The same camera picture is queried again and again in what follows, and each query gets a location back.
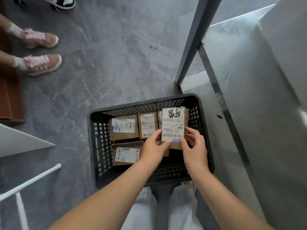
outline black plastic basket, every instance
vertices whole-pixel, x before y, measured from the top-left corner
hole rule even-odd
[[[109,136],[109,119],[120,116],[136,115],[162,110],[163,108],[189,108],[189,127],[197,129],[205,138],[208,150],[208,165],[214,173],[214,162],[201,100],[197,95],[185,94],[160,98],[91,111],[87,117],[88,138],[91,151],[92,172],[96,186],[101,189],[120,174],[127,166],[112,166],[111,141]],[[170,149],[169,156],[164,157],[158,168],[148,179],[146,185],[182,182],[191,180],[185,167],[181,150]]]

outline pink shoe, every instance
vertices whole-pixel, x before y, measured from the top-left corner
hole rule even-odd
[[[52,48],[59,42],[59,38],[54,34],[33,31],[32,29],[22,31],[21,37],[21,43],[27,48],[35,48],[37,46]]]
[[[44,55],[44,56],[26,56],[24,58],[24,66],[19,68],[25,73],[36,76],[43,73],[53,72],[58,69],[62,63],[60,55]]]

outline trousers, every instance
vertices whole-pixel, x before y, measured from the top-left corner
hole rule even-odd
[[[144,187],[133,204],[121,230],[154,230],[157,200]],[[169,199],[168,230],[203,230],[196,217],[197,200],[189,185],[177,186]]]

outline black sneaker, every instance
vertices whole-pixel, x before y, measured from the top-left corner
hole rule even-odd
[[[76,6],[75,0],[45,0],[59,9],[72,9]]]

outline floor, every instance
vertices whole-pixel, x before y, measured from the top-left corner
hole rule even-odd
[[[89,160],[89,111],[175,95],[173,82],[198,0],[76,0],[74,10],[61,12],[42,0],[26,0],[26,10],[5,1],[14,23],[60,40],[50,50],[14,44],[15,56],[63,57],[54,73],[21,77],[28,122],[18,129],[56,147],[0,158],[0,193],[63,165],[21,193],[29,228],[41,230],[97,191]],[[223,0],[213,23],[275,2]],[[194,61],[189,74],[203,70]],[[2,229],[20,229],[14,198],[1,203],[0,216]],[[216,223],[206,227],[217,228]]]

